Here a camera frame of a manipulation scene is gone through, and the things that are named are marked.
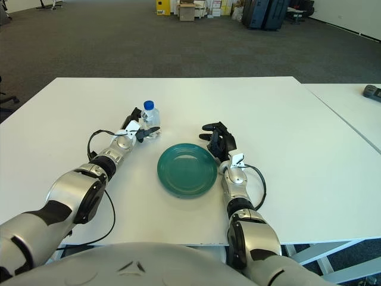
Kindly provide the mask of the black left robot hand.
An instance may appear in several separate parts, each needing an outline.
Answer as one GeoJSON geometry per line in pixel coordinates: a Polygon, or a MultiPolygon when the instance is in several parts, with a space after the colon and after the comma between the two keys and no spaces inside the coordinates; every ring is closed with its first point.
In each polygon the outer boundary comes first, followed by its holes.
{"type": "Polygon", "coordinates": [[[126,117],[121,126],[121,130],[128,131],[127,126],[130,122],[135,121],[139,124],[140,128],[138,129],[137,127],[132,127],[130,130],[132,132],[136,131],[135,138],[137,142],[142,143],[145,138],[153,138],[159,135],[161,131],[160,124],[154,125],[153,123],[148,123],[146,121],[147,118],[148,116],[145,111],[135,107],[132,113],[126,117]]]}

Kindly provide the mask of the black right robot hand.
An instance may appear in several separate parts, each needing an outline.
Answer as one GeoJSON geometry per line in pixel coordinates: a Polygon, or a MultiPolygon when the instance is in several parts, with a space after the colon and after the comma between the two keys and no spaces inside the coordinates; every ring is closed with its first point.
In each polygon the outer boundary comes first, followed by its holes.
{"type": "Polygon", "coordinates": [[[220,163],[229,161],[229,152],[237,149],[234,136],[227,130],[222,122],[209,123],[202,126],[203,131],[208,133],[199,134],[199,138],[208,141],[209,152],[220,163]]]}

